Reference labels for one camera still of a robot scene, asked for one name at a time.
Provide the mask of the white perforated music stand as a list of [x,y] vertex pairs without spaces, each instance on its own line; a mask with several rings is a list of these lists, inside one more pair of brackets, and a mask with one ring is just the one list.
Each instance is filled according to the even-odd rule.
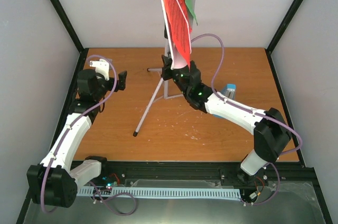
[[[164,55],[167,56],[167,57],[171,57],[171,53],[170,53],[170,47],[169,47],[169,43],[168,43],[168,38],[167,38],[167,30],[166,30],[166,26],[165,26],[165,21],[164,21],[164,38],[166,39],[166,43],[165,43],[165,48],[164,48]],[[148,103],[148,105],[146,106],[146,109],[133,133],[133,136],[136,137],[140,131],[140,128],[152,106],[152,104],[158,99],[156,96],[160,90],[161,87],[164,87],[164,94],[163,94],[163,98],[164,99],[173,99],[173,98],[177,98],[177,97],[182,97],[183,95],[182,94],[179,94],[179,95],[174,95],[174,96],[169,96],[168,95],[168,80],[163,80],[161,78],[161,73],[162,73],[162,68],[148,68],[147,69],[148,72],[158,72],[160,73],[160,80],[156,86],[156,89],[154,90],[154,93]]]

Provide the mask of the blue metronome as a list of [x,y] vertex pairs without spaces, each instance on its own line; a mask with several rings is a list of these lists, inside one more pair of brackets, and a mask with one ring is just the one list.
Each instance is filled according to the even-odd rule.
[[234,106],[228,103],[228,100],[234,100],[236,96],[236,85],[235,84],[227,84],[222,88],[221,91],[213,90],[213,94],[209,97],[209,100],[213,98],[211,101],[212,107],[210,109],[211,114],[214,117],[224,118],[227,120],[234,120],[236,116],[236,109]]

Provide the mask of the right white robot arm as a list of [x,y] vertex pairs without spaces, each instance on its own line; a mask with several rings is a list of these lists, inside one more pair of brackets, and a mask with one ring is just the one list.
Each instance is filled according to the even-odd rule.
[[253,135],[253,150],[241,161],[237,178],[247,184],[268,163],[274,163],[292,138],[279,110],[254,109],[212,90],[201,80],[194,61],[182,69],[172,69],[173,60],[162,56],[162,77],[172,79],[189,105],[204,113],[226,119]]

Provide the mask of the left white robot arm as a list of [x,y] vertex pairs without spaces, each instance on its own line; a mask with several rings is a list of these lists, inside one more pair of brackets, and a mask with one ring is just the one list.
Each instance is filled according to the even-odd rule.
[[65,125],[48,155],[26,173],[32,201],[41,206],[70,207],[78,191],[90,180],[106,182],[110,177],[107,159],[90,156],[72,168],[74,155],[104,109],[104,101],[112,92],[126,88],[127,71],[118,78],[109,76],[106,69],[84,69],[77,76],[78,97],[71,103]]

